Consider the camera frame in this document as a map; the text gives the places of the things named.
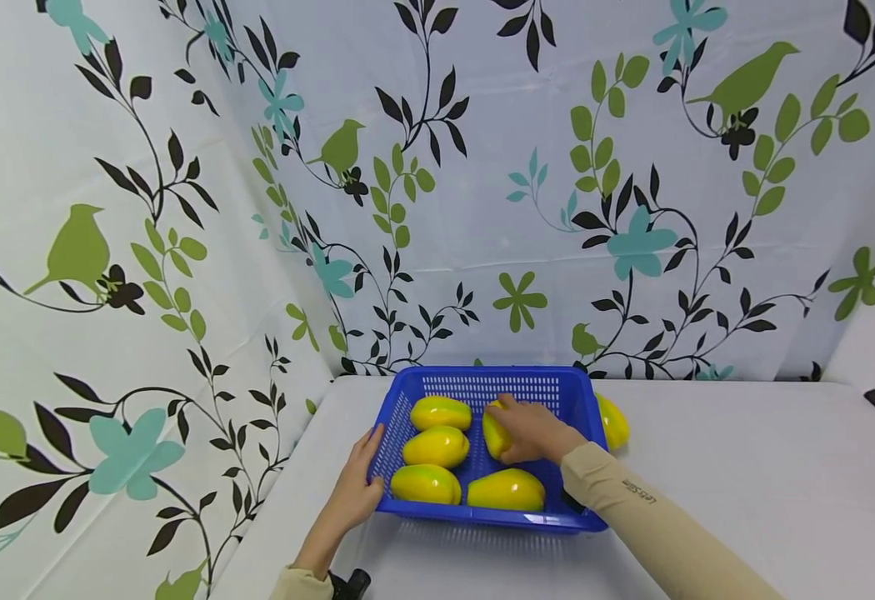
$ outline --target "right hand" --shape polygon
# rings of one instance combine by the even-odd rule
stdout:
[[[574,427],[558,421],[543,404],[518,402],[511,393],[499,393],[503,410],[488,406],[487,411],[511,436],[511,447],[501,455],[505,465],[546,458],[556,465],[571,450],[588,443]]]

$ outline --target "backdrop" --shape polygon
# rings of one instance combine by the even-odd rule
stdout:
[[[0,598],[205,598],[336,374],[818,379],[860,303],[875,2],[0,2]]]

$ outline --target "black object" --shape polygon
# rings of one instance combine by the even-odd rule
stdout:
[[[578,502],[574,498],[571,498],[571,494],[568,493],[568,490],[564,490],[564,488],[562,488],[562,491],[560,491],[560,499],[564,501],[564,504],[570,506],[571,510],[573,510],[575,513],[584,514],[584,511],[588,510],[587,506],[584,506],[583,504],[581,504],[581,502]]]
[[[372,585],[372,576],[367,571],[356,568],[348,581],[331,573],[331,583],[334,585],[332,600],[361,600]]]

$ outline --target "yellow fruit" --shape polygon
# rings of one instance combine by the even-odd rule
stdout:
[[[487,446],[487,452],[492,455],[496,461],[501,460],[503,451],[511,447],[511,436],[503,430],[501,423],[494,421],[494,418],[488,415],[488,406],[497,406],[503,410],[500,402],[494,402],[484,406],[484,416],[482,417],[482,427],[484,430],[484,446]]]
[[[392,475],[391,493],[399,500],[458,504],[461,502],[461,484],[444,467],[437,465],[410,465],[401,467]]]
[[[471,407],[446,396],[426,396],[411,409],[411,424],[418,431],[437,425],[467,431],[471,426]]]
[[[467,486],[467,505],[503,511],[544,510],[544,486],[520,468],[506,468],[471,481]]]
[[[407,465],[438,465],[455,468],[468,458],[470,446],[468,438],[464,437],[461,429],[437,425],[407,440],[401,454]]]
[[[597,408],[601,410],[601,421],[604,426],[604,437],[607,438],[607,449],[619,449],[623,444],[628,443],[628,438],[631,437],[631,428],[628,426],[628,420],[623,417],[621,410],[610,402],[607,398],[597,395]]]

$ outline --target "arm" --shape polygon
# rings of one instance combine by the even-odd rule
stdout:
[[[498,399],[505,410],[488,410],[512,436],[502,461],[560,465],[565,490],[600,514],[668,598],[783,600],[681,507],[543,405],[518,404],[509,393]]]
[[[345,534],[372,516],[383,495],[380,477],[368,485],[368,467],[382,436],[379,425],[354,444],[334,492],[304,538],[296,560],[281,571],[271,600],[331,600],[334,586],[328,569],[338,546]]]

